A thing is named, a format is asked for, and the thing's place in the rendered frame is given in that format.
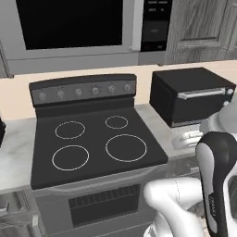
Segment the black toaster oven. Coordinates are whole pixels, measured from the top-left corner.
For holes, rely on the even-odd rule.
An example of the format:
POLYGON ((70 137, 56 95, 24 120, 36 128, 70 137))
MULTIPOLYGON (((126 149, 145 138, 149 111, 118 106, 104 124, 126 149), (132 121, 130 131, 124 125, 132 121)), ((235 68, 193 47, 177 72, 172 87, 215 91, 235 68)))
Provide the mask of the black toaster oven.
POLYGON ((154 71, 150 105, 171 127, 200 123, 231 102, 236 85, 205 68, 154 71), (224 88, 225 94, 180 99, 178 93, 224 88))

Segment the grey base cupboard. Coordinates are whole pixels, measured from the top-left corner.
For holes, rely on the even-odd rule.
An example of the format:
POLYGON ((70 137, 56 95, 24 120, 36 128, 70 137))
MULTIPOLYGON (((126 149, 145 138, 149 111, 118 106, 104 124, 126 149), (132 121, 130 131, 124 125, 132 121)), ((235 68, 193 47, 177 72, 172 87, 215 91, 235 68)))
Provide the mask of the grey base cupboard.
POLYGON ((23 191, 0 194, 0 237, 43 237, 23 191))

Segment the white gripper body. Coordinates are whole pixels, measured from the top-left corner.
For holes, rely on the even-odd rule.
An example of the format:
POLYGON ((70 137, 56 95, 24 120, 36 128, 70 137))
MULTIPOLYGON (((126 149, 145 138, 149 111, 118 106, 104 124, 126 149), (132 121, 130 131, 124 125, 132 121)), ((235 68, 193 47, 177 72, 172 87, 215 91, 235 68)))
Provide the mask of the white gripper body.
POLYGON ((171 143, 176 150, 187 149, 197 145, 203 133, 199 131, 199 124, 172 129, 171 143))

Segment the black electric stove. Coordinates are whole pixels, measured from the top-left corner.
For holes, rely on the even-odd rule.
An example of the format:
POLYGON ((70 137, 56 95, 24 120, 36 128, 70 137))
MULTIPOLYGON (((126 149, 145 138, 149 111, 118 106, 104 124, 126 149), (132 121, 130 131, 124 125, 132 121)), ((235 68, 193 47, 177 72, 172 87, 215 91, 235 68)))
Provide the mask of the black electric stove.
POLYGON ((134 108, 133 74, 76 76, 29 86, 37 123, 33 192, 107 176, 163 174, 168 157, 134 108), (125 92, 129 84, 131 91, 125 92), (113 85, 111 94, 108 87, 113 85), (92 93, 93 87, 99 94, 92 93), (76 89, 82 95, 75 94, 76 89), (63 99, 57 93, 63 91, 63 99), (44 101, 39 94, 45 93, 44 101))

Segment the grey oven door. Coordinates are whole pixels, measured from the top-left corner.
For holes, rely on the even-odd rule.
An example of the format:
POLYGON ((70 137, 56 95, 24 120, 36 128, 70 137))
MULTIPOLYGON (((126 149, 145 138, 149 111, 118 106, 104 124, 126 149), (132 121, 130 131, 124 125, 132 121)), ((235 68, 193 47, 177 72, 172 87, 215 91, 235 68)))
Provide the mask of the grey oven door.
POLYGON ((152 178, 110 175, 35 191, 46 237, 143 237, 156 215, 143 198, 152 178))

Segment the black object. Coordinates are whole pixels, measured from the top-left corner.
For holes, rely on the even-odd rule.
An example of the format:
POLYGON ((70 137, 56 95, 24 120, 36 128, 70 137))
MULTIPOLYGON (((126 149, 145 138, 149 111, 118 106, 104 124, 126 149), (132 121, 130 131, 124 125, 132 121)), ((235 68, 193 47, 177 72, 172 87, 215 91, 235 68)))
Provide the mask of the black object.
POLYGON ((6 132, 6 124, 0 117, 0 147, 3 142, 4 136, 6 132))

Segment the grey wooden cupboard door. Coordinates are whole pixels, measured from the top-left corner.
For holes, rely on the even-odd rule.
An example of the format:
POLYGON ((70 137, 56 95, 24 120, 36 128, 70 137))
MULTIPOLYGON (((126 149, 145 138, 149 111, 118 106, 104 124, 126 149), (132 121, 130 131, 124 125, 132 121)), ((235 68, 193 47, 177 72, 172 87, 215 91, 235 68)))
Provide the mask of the grey wooden cupboard door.
POLYGON ((173 0, 165 63, 237 59, 237 0, 173 0))
POLYGON ((4 49, 0 42, 0 78, 13 78, 13 77, 14 75, 10 73, 4 49))

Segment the grey microwave oven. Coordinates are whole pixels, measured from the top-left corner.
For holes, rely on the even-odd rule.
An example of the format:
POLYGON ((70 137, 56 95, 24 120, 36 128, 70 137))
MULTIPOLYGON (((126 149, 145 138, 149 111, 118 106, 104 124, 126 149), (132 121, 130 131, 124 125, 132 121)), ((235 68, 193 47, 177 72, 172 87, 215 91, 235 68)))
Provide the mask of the grey microwave oven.
POLYGON ((13 75, 162 63, 171 6, 143 1, 134 52, 134 0, 0 0, 0 42, 13 75))

